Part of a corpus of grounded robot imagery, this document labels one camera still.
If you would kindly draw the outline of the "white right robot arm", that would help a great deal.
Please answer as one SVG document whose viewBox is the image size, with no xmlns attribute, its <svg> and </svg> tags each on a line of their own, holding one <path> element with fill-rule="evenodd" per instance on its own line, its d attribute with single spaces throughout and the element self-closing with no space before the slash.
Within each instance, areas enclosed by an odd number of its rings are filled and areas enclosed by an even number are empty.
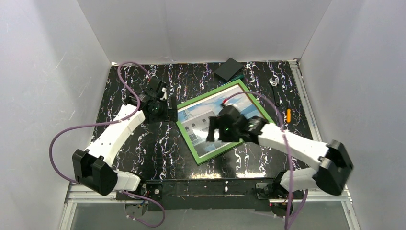
<svg viewBox="0 0 406 230">
<path fill-rule="evenodd" d="M 265 118 L 253 116 L 247 119 L 233 105 L 227 105 L 217 116 L 209 117 L 206 140 L 252 142 L 306 163 L 308 168 L 288 170 L 275 178 L 277 187 L 285 191 L 289 191 L 289 186 L 292 185 L 293 191 L 318 188 L 330 195 L 339 196 L 354 168 L 343 143 L 333 140 L 327 144 L 281 131 Z"/>
</svg>

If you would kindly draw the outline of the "orange handled screwdriver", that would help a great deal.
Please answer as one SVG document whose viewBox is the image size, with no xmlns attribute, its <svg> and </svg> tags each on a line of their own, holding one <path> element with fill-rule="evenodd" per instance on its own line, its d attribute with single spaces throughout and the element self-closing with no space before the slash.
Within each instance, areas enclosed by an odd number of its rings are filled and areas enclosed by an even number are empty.
<svg viewBox="0 0 406 230">
<path fill-rule="evenodd" d="M 292 120 L 292 111 L 291 111 L 291 109 L 287 109 L 287 112 L 286 112 L 286 122 L 287 122 L 287 123 L 290 123 L 291 120 Z"/>
</svg>

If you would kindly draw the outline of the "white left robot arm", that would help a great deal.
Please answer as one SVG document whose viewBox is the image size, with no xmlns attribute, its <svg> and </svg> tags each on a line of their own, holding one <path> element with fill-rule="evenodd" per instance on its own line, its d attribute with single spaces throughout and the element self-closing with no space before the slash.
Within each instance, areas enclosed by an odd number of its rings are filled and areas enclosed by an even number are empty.
<svg viewBox="0 0 406 230">
<path fill-rule="evenodd" d="M 167 96 L 167 84 L 152 79 L 138 93 L 129 95 L 104 132 L 85 150 L 72 156 L 75 180 L 102 196 L 112 191 L 136 191 L 143 180 L 132 172 L 113 170 L 112 165 L 126 140 L 141 124 L 177 122 L 176 97 Z"/>
</svg>

